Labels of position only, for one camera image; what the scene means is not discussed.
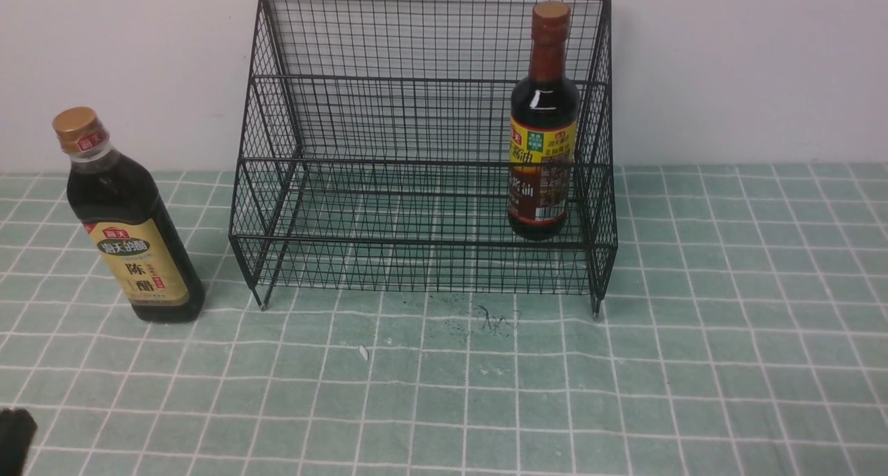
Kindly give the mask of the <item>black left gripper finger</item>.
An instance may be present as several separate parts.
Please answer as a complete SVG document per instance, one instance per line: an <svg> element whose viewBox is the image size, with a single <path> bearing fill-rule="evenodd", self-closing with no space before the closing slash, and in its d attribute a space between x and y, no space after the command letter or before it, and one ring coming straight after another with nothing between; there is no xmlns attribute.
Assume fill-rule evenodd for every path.
<svg viewBox="0 0 888 476"><path fill-rule="evenodd" d="M37 425L26 409L1 411L1 475L22 475Z"/></svg>

